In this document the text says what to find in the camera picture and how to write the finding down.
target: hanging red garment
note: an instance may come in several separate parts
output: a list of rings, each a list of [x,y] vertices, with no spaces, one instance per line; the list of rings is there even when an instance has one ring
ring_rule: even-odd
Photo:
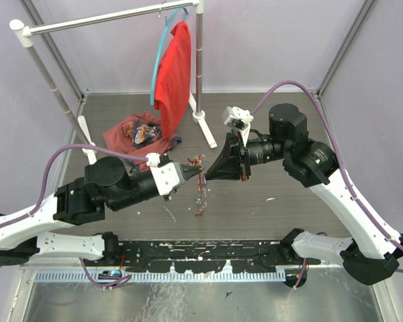
[[[191,80],[191,36],[186,22],[171,31],[173,39],[159,63],[154,107],[160,111],[163,137],[175,131],[188,105]]]

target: garment rack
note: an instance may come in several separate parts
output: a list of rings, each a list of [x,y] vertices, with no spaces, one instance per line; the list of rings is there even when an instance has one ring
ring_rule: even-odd
[[[202,30],[203,30],[203,12],[204,12],[204,0],[193,1],[174,1],[169,3],[162,3],[159,5],[151,5],[148,7],[142,7],[138,9],[131,9],[125,11],[119,11],[115,13],[108,13],[105,15],[97,15],[95,17],[88,17],[83,19],[76,19],[72,21],[54,23],[51,25],[39,25],[36,27],[25,26],[20,20],[12,20],[9,24],[10,28],[15,32],[22,46],[28,50],[30,56],[33,58],[36,66],[42,74],[44,80],[48,83],[50,90],[54,93],[58,104],[61,106],[64,113],[67,115],[73,129],[76,131],[79,139],[85,144],[92,144],[91,140],[87,138],[84,129],[79,124],[75,114],[71,111],[69,105],[62,96],[56,83],[52,79],[48,69],[43,63],[37,50],[34,47],[33,41],[30,39],[32,36],[46,34],[50,32],[57,32],[58,30],[65,30],[71,28],[81,27],[83,25],[92,25],[94,23],[101,23],[111,20],[123,19],[127,17],[135,17],[137,15],[145,15],[147,13],[161,12],[162,10],[176,9],[187,6],[194,6],[196,13],[196,29],[195,29],[195,99],[190,92],[189,105],[193,110],[193,120],[199,123],[201,130],[209,144],[210,148],[217,146],[215,139],[206,123],[206,114],[202,110],[202,54],[203,54],[203,42],[202,42]]]

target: perforated metal strip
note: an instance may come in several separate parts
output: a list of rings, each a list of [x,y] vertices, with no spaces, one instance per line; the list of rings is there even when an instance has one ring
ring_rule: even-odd
[[[99,282],[111,282],[111,280],[98,280],[100,271],[89,270],[94,280]],[[285,270],[277,269],[276,273],[240,273],[233,274],[231,270],[223,270],[219,273],[124,273],[131,274],[129,282],[153,283],[153,282],[284,282]],[[82,270],[40,270],[34,282],[89,282]]]

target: wooden floor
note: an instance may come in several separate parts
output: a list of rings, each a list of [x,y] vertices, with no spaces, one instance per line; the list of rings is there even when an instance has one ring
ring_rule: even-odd
[[[187,163],[188,157],[204,154],[204,167],[207,169],[220,153],[229,130],[221,121],[225,107],[238,106],[251,110],[262,95],[204,94],[203,109],[218,147],[212,150],[208,148],[200,128],[192,121],[189,108],[177,129],[183,143],[169,154],[171,158]],[[252,127],[268,133],[267,112],[278,103],[298,106],[308,117],[310,137],[325,142],[318,115],[303,93],[271,95],[256,114]],[[148,95],[91,95],[88,96],[83,115],[87,119],[92,140],[98,146],[105,146],[103,132],[123,118],[144,111],[158,115],[149,105]],[[87,159],[82,152],[72,152],[64,183],[83,176],[86,164]],[[105,221],[66,229],[65,233],[92,235],[113,231],[120,239],[279,239],[291,229],[299,227],[312,233],[325,231],[335,237],[349,236],[341,222],[318,197],[288,176],[281,161],[254,166],[251,170],[253,175],[247,182],[210,181],[208,208],[203,217],[195,217],[197,179],[194,178],[173,195],[172,201],[164,202],[163,198],[156,198],[117,213],[107,211]]]

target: robotic arm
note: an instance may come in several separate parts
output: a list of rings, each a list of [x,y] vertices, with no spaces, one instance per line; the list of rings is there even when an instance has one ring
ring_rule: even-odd
[[[200,173],[199,166],[172,162],[167,155],[147,155],[150,170],[129,176],[116,157],[101,158],[85,167],[85,175],[43,200],[30,215],[28,207],[11,215],[0,214],[0,265],[18,265],[31,257],[79,257],[108,265],[120,255],[118,237],[111,232],[91,237],[60,235],[49,231],[105,219],[112,211],[159,195],[166,200]],[[17,220],[24,214],[29,217]]]
[[[366,285],[389,278],[399,267],[397,259],[403,252],[384,237],[355,202],[340,173],[335,153],[326,144],[309,138],[306,116],[294,105],[276,105],[269,111],[269,134],[260,134],[248,129],[248,114],[237,107],[225,110],[224,124],[233,130],[226,135],[220,156],[206,172],[206,180],[246,181],[251,166],[283,160],[284,170],[319,196],[352,235],[333,238],[293,229],[281,241],[283,255],[341,265]],[[247,131],[255,133],[257,139],[248,140]],[[403,234],[390,227],[357,189],[355,192],[392,239],[403,245]]]

